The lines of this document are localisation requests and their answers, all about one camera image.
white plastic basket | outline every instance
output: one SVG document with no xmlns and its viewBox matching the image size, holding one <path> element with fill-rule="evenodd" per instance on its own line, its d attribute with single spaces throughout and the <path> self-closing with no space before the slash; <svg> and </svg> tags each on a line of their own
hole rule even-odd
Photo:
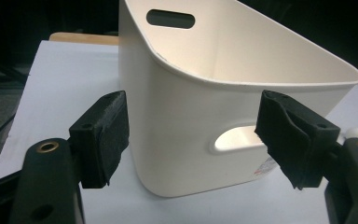
<svg viewBox="0 0 358 224">
<path fill-rule="evenodd" d="M 240 184 L 276 166 L 254 134 L 262 90 L 325 116 L 358 83 L 354 67 L 235 0 L 122 0 L 119 12 L 131 153 L 160 196 Z"/>
</svg>

white table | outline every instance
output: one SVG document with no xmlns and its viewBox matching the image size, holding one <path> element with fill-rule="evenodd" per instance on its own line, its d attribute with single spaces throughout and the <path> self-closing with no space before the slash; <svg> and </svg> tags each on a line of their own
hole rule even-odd
<svg viewBox="0 0 358 224">
<path fill-rule="evenodd" d="M 101 96 L 120 90 L 117 46 L 41 43 L 0 156 L 0 178 L 20 170 L 38 141 L 69 137 L 69 127 Z M 327 116 L 358 127 L 358 86 Z M 280 169 L 260 180 L 179 198 L 161 198 L 138 180 L 131 153 L 103 189 L 82 189 L 87 223 L 328 223 L 326 181 L 294 190 Z"/>
</svg>

sticker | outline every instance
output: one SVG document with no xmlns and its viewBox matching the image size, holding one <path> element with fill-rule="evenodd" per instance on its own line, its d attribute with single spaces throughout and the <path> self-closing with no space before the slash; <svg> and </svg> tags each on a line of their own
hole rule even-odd
<svg viewBox="0 0 358 224">
<path fill-rule="evenodd" d="M 264 175 L 269 171 L 277 167 L 277 162 L 269 157 L 263 164 L 261 164 L 258 169 L 255 171 L 255 175 Z"/>
</svg>

oval cutout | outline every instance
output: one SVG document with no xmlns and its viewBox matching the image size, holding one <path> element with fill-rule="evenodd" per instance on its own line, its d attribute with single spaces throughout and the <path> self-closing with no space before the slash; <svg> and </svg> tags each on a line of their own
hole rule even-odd
<svg viewBox="0 0 358 224">
<path fill-rule="evenodd" d="M 214 142 L 217 152 L 229 152 L 264 146 L 255 133 L 255 126 L 237 127 L 222 133 Z"/>
<path fill-rule="evenodd" d="M 193 15 L 158 9 L 148 11 L 146 20 L 151 25 L 182 29 L 189 29 L 196 23 Z"/>
</svg>

dark background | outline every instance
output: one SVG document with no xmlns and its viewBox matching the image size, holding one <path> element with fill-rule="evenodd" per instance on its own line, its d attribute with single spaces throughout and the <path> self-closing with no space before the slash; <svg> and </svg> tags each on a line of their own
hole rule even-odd
<svg viewBox="0 0 358 224">
<path fill-rule="evenodd" d="M 241 2 L 358 68 L 358 0 Z M 117 23 L 118 0 L 0 0 L 0 63 L 32 64 L 52 33 L 111 35 Z"/>
</svg>

